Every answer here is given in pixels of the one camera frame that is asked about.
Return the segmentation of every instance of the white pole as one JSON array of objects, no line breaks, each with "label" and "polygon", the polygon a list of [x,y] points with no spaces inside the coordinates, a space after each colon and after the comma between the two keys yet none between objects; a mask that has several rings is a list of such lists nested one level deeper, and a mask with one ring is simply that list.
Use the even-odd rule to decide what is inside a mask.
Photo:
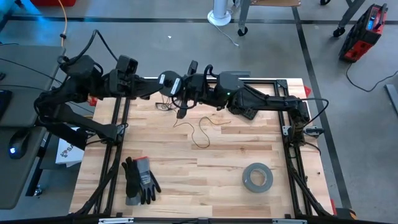
[{"label": "white pole", "polygon": [[222,19],[226,14],[228,0],[214,0],[213,15],[216,19]]},{"label": "white pole", "polygon": [[231,21],[231,15],[227,13],[228,0],[214,0],[213,10],[207,15],[209,22],[215,26],[225,26]]}]

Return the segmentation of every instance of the pair of gloves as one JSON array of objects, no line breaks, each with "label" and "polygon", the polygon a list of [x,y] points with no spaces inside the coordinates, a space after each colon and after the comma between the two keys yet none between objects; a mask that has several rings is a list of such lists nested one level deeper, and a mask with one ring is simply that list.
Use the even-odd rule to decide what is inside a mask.
[{"label": "pair of gloves", "polygon": [[155,201],[155,189],[158,193],[162,190],[149,169],[148,157],[134,160],[128,157],[122,166],[127,180],[126,205],[143,205],[145,202],[149,205],[151,200]]}]

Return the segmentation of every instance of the concrete floor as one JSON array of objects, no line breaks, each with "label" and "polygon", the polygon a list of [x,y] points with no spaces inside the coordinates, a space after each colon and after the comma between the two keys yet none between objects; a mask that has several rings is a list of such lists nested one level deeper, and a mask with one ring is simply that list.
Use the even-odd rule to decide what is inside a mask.
[{"label": "concrete floor", "polygon": [[[398,20],[398,2],[395,0],[366,1],[354,19],[372,2],[388,3],[388,19]],[[212,1],[114,0],[111,4],[107,0],[80,0],[75,7],[67,9],[67,14],[69,17],[205,19],[211,8]],[[343,0],[332,1],[327,6],[320,6],[319,0],[305,0],[298,12],[305,20],[337,21],[347,8]],[[62,17],[57,7],[36,9],[29,5],[29,1],[25,11],[17,11],[16,14]],[[293,20],[294,17],[290,7],[251,7],[248,19]],[[0,33],[0,40],[24,45],[60,45],[59,33],[63,26],[63,22],[44,19],[8,21]],[[98,29],[116,55],[125,54],[138,60],[137,73],[145,77],[157,77],[164,70],[183,74],[190,61],[196,60],[200,70],[211,63],[215,72],[250,70],[252,77],[303,78],[304,84],[312,87],[295,24],[247,24],[247,27],[249,32],[244,37],[236,34],[237,24],[222,27],[240,45],[238,48],[206,22],[69,22],[65,45],[68,56],[76,55],[86,45],[92,30]],[[332,38],[335,28],[336,25],[303,25],[320,93],[330,100],[326,114],[346,188],[359,219],[396,223],[398,154],[394,131],[398,128],[398,117],[383,85],[392,83],[398,86],[398,77],[381,83],[371,93],[351,86],[345,78],[348,64],[338,61],[345,35]],[[349,74],[354,82],[371,88],[398,69],[397,34],[397,26],[386,26],[377,45],[351,67]],[[104,70],[114,67],[114,60],[99,39],[93,42],[87,53]],[[317,113],[314,104],[310,104],[310,109],[312,114]],[[324,138],[320,138],[318,143],[323,152],[322,162],[330,195],[339,207],[340,198]],[[21,197],[15,209],[0,211],[0,220],[66,214],[76,177],[66,175],[68,184],[61,184],[60,179],[58,173],[49,172],[40,182],[53,187],[49,187],[40,199]],[[55,197],[59,207],[49,203]],[[32,206],[36,210],[27,212],[27,208]]]}]

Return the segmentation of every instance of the red case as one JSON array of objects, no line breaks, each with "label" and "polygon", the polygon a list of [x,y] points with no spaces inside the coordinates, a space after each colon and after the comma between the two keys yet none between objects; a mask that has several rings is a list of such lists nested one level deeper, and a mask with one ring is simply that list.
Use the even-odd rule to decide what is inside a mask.
[{"label": "red case", "polygon": [[[30,0],[35,6],[60,6],[58,0]],[[61,0],[63,6],[71,7],[74,6],[76,0]]]}]

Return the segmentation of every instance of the wooden tabletop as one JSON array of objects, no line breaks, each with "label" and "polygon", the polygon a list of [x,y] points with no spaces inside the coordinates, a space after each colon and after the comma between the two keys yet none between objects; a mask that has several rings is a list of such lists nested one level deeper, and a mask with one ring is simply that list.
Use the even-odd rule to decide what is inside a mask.
[{"label": "wooden tabletop", "polygon": [[[287,79],[287,82],[291,95],[305,98],[301,79]],[[274,95],[271,85],[252,86]],[[110,123],[114,102],[115,99],[99,101],[94,120]],[[150,205],[127,206],[126,178],[124,169],[119,166],[112,214],[123,212],[127,217],[171,218],[283,218],[286,213],[294,215],[276,111],[259,111],[254,120],[249,121],[228,110],[216,111],[213,107],[198,105],[188,110],[186,117],[177,123],[187,122],[195,128],[192,139],[192,127],[183,124],[173,128],[175,112],[157,110],[155,102],[162,102],[159,93],[152,95],[149,101],[131,101],[121,160],[129,156],[148,156],[150,169],[162,193],[157,193],[157,200]],[[122,103],[118,123],[121,122],[123,106]],[[226,124],[214,125],[207,119],[201,121],[201,128],[210,139],[210,146],[202,149],[200,147],[208,144],[199,127],[204,116],[216,124]],[[317,144],[313,138],[306,138],[306,141]],[[105,146],[100,143],[86,148],[71,212],[81,208],[98,186],[104,152]],[[302,146],[301,152],[308,187],[325,210],[332,212],[319,152],[308,145]],[[261,194],[250,192],[242,183],[244,168],[254,162],[267,165],[274,176],[271,189]],[[108,190],[104,192],[102,208]],[[298,190],[297,194],[303,208],[301,191]]]}]

